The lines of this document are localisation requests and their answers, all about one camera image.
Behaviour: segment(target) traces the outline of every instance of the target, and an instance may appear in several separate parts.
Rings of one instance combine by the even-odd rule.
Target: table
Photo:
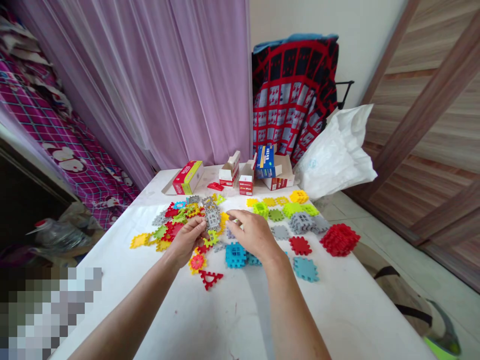
[[[219,168],[205,167],[195,194],[212,193],[207,185],[218,181]],[[184,195],[161,192],[177,171],[160,171],[79,264],[102,268],[102,290],[53,360],[66,359],[162,256],[154,247],[129,247],[134,236],[155,229],[153,219],[170,202],[185,200]],[[298,187],[270,192],[257,180],[253,198],[288,197],[293,190]],[[238,189],[226,192],[222,211],[247,209],[247,196],[239,195]],[[353,254],[332,257],[315,234],[304,236],[313,250],[308,257],[317,266],[320,282],[297,280],[333,359],[435,359]],[[289,242],[278,243],[293,261]],[[263,268],[229,269],[222,250],[207,253],[206,270],[224,274],[209,291],[199,275],[191,275],[188,265],[180,270],[136,359],[275,358]]]

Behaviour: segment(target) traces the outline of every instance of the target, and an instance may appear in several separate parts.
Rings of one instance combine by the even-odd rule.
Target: red block
[[[360,240],[349,226],[345,224],[335,224],[328,229],[326,234],[320,240],[320,244],[326,251],[334,257],[345,257],[352,252]]]

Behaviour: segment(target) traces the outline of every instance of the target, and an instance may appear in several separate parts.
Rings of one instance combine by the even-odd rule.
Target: red triangle block
[[[205,290],[209,290],[216,282],[217,280],[220,280],[221,278],[224,277],[223,274],[217,274],[215,272],[210,272],[210,271],[205,271],[205,270],[199,270],[198,271],[201,276],[201,280],[203,281],[203,284],[205,285]],[[213,277],[212,281],[207,281],[207,276]]]

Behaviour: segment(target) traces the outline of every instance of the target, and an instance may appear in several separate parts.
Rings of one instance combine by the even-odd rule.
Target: hello kitty pattern
[[[0,16],[10,22],[11,32],[28,31],[4,8]],[[0,31],[0,37],[9,34]],[[37,55],[45,60],[41,52]],[[0,100],[59,166],[71,190],[99,224],[108,229],[139,190],[73,111],[53,69],[45,63],[49,64],[19,59],[0,47]]]
[[[337,38],[288,42],[252,55],[253,150],[277,144],[295,165],[337,107]]]

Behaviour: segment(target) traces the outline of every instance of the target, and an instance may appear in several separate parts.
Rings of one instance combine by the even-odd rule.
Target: blue block structure
[[[317,276],[319,273],[313,260],[309,260],[306,257],[294,257],[293,270],[298,278],[302,278],[310,283],[320,280],[320,278]]]
[[[238,242],[232,242],[225,248],[225,261],[230,269],[243,268],[247,262],[247,252]]]
[[[262,266],[262,263],[260,262],[259,258],[256,257],[255,255],[251,253],[247,253],[246,258],[248,259],[249,265]]]
[[[186,201],[177,201],[175,205],[173,206],[174,209],[183,209],[184,207],[187,206]]]

